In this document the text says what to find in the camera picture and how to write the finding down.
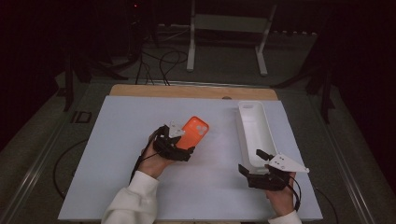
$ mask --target white tabletop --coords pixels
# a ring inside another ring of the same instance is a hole
[[[131,172],[149,135],[170,121],[183,125],[197,116],[210,126],[189,161],[178,161],[160,176],[158,220],[263,221],[273,211],[262,190],[251,189],[238,172],[242,162],[235,116],[238,101],[107,96],[59,215],[60,220],[98,220]],[[263,101],[279,152],[304,164],[280,101]],[[322,214],[307,174],[302,187],[302,220]]]

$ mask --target phone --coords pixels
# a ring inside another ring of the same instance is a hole
[[[183,126],[182,130],[185,133],[181,136],[180,140],[178,140],[176,146],[187,150],[190,147],[198,145],[209,131],[209,125],[198,117],[193,116]]]

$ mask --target white tray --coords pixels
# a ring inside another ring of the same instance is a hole
[[[239,115],[237,127],[242,152],[243,166],[253,174],[268,172],[265,161],[256,155],[261,149],[269,155],[277,154],[276,146],[268,126],[264,106],[259,101],[241,101],[238,103]]]

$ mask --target wooden edge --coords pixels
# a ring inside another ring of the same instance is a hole
[[[271,89],[236,87],[149,86],[117,84],[113,86],[109,95],[233,100],[277,100],[275,91]]]

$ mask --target floor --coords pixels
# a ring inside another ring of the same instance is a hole
[[[183,32],[183,28],[163,31]],[[264,51],[269,75],[262,77],[254,54],[255,42],[247,37],[230,39],[223,34],[201,33],[195,69],[187,72],[185,54],[175,49],[186,52],[189,36],[181,34],[165,40],[169,36],[160,34],[163,40],[160,49],[149,42],[145,45],[139,84],[164,85],[167,80],[171,85],[268,88],[299,72],[316,39],[311,35],[270,34]],[[122,63],[125,59],[114,61]],[[90,136],[104,98],[113,84],[134,84],[139,64],[118,71],[129,78],[126,81],[111,79],[95,70],[90,84],[75,80],[76,100],[71,112],[63,112],[64,98],[53,96],[1,152],[1,223],[63,223],[57,220],[63,199],[55,190],[54,179],[61,194],[65,194],[84,150],[83,141]],[[169,70],[166,80],[161,69],[164,73]],[[307,81],[300,80],[276,93],[287,111],[295,111],[288,116],[299,148],[304,148],[304,162],[320,167],[310,174],[312,182],[326,192],[336,208],[334,213],[332,205],[317,193],[324,218],[310,223],[335,223],[337,218],[339,223],[394,223],[394,194],[378,171],[337,89],[332,88],[335,108],[329,114],[331,124],[325,124],[318,115],[319,95],[308,96],[304,91]],[[59,84],[62,87],[62,75]],[[70,123],[74,111],[92,112],[91,122]]]

